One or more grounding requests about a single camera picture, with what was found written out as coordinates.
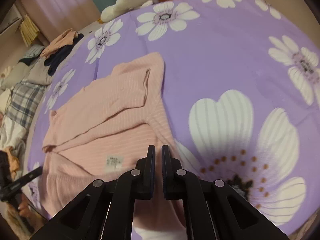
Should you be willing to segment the left hand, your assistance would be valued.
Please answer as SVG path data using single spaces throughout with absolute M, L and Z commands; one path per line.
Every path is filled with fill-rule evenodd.
M 18 212 L 21 217 L 24 217 L 24 218 L 31 218 L 32 217 L 33 213 L 29 209 L 29 204 L 30 204 L 30 201 L 28 200 L 28 198 L 24 194 L 22 194 L 21 195 L 21 203 L 18 206 Z

